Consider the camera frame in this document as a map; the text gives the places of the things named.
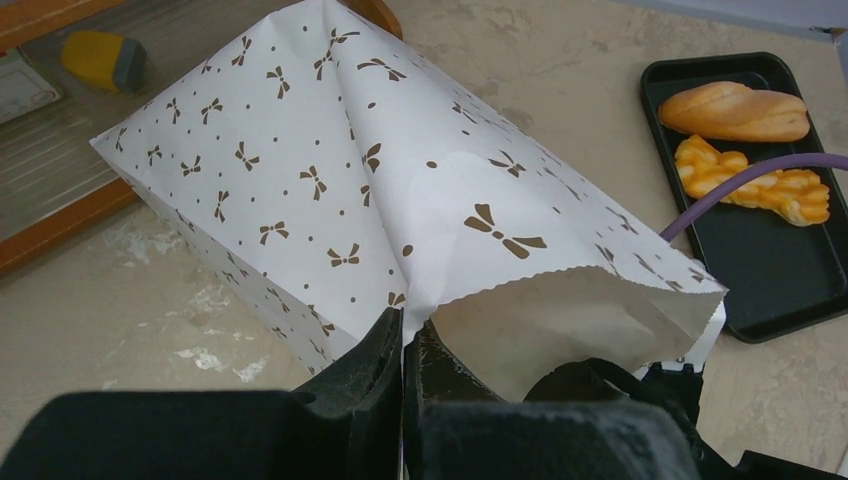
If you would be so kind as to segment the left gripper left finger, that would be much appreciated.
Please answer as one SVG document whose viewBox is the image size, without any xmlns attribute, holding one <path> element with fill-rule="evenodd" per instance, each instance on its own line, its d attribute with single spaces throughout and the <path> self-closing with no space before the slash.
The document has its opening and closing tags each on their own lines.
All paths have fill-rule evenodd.
<svg viewBox="0 0 848 480">
<path fill-rule="evenodd" d="M 104 391 L 54 398 L 5 479 L 395 479 L 402 314 L 291 390 Z"/>
</svg>

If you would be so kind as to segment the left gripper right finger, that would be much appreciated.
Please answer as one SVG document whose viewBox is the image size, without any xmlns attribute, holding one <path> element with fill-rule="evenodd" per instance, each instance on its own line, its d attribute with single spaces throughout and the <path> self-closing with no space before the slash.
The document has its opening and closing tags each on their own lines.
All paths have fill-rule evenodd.
<svg viewBox="0 0 848 480">
<path fill-rule="evenodd" d="M 513 403 L 426 323 L 405 352 L 404 461 L 412 479 L 697 479 L 663 409 L 628 398 Z"/>
</svg>

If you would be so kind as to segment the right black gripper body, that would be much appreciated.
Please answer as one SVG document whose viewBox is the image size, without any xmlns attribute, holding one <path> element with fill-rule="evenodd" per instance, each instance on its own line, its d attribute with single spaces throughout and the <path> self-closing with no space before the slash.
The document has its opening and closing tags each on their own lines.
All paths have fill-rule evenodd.
<svg viewBox="0 0 848 480">
<path fill-rule="evenodd" d="M 665 410 L 676 422 L 702 479 L 838 479 L 838 474 L 747 450 L 735 466 L 724 460 L 698 433 L 703 375 L 686 364 L 668 371 L 660 363 L 640 378 L 616 364 L 590 358 L 561 365 L 540 379 L 527 402 L 602 401 L 628 398 Z"/>
</svg>

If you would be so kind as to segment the black plastic tray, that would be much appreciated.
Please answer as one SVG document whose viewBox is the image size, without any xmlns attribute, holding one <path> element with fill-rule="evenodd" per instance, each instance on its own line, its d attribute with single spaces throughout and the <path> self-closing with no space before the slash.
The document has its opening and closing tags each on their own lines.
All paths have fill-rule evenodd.
<svg viewBox="0 0 848 480">
<path fill-rule="evenodd" d="M 786 63 L 768 52 L 647 66 L 641 102 L 680 211 L 694 202 L 673 159 L 685 136 L 663 126 L 658 109 L 672 95 L 712 81 L 801 93 Z M 726 328 L 743 342 L 761 343 L 847 312 L 847 206 L 833 170 L 815 172 L 830 190 L 830 217 L 822 225 L 796 227 L 772 212 L 720 203 L 686 231 L 695 257 L 728 288 Z"/>
</svg>

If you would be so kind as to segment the braided fake bread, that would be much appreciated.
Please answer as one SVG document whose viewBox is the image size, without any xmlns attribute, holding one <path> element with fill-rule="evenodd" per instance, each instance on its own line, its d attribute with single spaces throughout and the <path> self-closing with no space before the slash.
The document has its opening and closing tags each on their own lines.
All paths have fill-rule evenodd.
<svg viewBox="0 0 848 480">
<path fill-rule="evenodd" d="M 695 199 L 749 168 L 743 153 L 721 152 L 698 135 L 682 141 L 674 159 L 684 191 Z M 778 169 L 745 183 L 721 201 L 770 210 L 794 226 L 807 227 L 829 219 L 829 199 L 829 187 L 813 171 Z"/>
</svg>

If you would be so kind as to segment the patterned white paper bag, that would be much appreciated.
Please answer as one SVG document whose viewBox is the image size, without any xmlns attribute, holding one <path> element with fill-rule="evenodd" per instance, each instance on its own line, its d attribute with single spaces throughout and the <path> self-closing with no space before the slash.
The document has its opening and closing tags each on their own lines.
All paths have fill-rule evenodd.
<svg viewBox="0 0 848 480">
<path fill-rule="evenodd" d="M 387 308 L 510 401 L 685 354 L 724 288 L 335 1 L 271 13 L 92 147 L 312 373 Z"/>
</svg>

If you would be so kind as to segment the long fake bread loaf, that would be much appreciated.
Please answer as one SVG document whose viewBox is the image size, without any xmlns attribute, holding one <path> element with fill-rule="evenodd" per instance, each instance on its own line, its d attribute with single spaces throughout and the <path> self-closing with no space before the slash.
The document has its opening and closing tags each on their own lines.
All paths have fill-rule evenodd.
<svg viewBox="0 0 848 480">
<path fill-rule="evenodd" d="M 730 81 L 676 93 L 658 113 L 664 126 L 705 139 L 794 142 L 811 130 L 806 104 L 799 97 Z"/>
</svg>

